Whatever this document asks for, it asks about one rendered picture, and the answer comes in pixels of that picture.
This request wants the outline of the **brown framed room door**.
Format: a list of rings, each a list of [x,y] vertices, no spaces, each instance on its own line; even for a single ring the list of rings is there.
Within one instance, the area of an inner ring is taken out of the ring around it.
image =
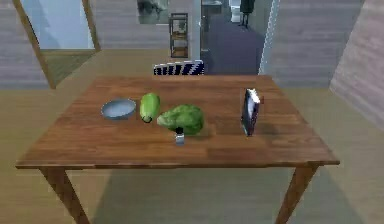
[[[101,50],[90,0],[12,0],[35,66],[17,73],[17,88],[56,88]]]

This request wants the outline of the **black floor lamp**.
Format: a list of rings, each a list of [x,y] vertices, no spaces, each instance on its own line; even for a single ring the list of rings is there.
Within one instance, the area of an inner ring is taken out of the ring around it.
[[[248,27],[249,15],[254,10],[255,0],[241,0],[240,12],[242,13],[241,26]]]

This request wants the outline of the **small black-capped shaker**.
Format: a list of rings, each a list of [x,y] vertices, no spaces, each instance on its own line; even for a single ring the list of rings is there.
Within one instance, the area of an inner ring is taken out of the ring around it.
[[[177,145],[183,145],[185,140],[184,130],[182,127],[175,129],[175,142]]]

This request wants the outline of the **brown wooden dining table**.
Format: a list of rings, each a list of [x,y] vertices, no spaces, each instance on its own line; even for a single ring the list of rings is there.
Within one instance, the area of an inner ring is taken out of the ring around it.
[[[245,90],[261,100],[252,136],[241,124]],[[183,146],[173,133],[140,117],[108,121],[101,106],[115,98],[160,95],[163,108],[199,106],[206,125]],[[18,160],[19,169],[38,169],[76,224],[90,224],[67,176],[78,169],[264,168],[295,172],[274,224],[286,224],[320,166],[336,165],[318,134],[271,77],[259,76],[101,76],[62,113]]]

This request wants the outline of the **grey round bowl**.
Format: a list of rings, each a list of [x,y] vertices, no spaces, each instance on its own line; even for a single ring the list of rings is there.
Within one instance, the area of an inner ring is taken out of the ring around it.
[[[101,107],[101,115],[109,120],[128,119],[136,109],[136,103],[131,99],[114,99]]]

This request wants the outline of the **blue white striped chair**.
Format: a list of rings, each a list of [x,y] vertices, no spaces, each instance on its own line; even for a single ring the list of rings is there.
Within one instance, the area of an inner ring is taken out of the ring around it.
[[[202,60],[171,62],[157,64],[153,67],[154,75],[203,75],[204,62]]]

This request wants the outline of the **dark green lettuce head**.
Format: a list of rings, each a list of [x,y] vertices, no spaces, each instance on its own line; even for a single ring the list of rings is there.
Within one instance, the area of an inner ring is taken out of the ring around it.
[[[171,131],[182,128],[185,135],[196,135],[204,127],[204,114],[195,105],[181,104],[161,113],[157,124]]]

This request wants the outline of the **light green oval vegetable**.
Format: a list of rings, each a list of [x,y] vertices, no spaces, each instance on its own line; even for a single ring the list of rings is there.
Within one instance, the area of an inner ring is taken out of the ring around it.
[[[145,123],[151,123],[160,111],[160,97],[155,93],[147,93],[140,101],[140,117]]]

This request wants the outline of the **dark brown open shelf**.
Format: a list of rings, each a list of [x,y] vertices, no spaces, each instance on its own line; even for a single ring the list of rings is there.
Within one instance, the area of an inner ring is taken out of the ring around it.
[[[169,16],[170,53],[172,58],[189,57],[188,14],[171,13]]]

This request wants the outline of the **framed grey wall picture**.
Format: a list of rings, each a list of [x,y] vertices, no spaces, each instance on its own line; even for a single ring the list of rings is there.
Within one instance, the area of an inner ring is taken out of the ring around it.
[[[137,0],[140,24],[167,24],[169,0]]]

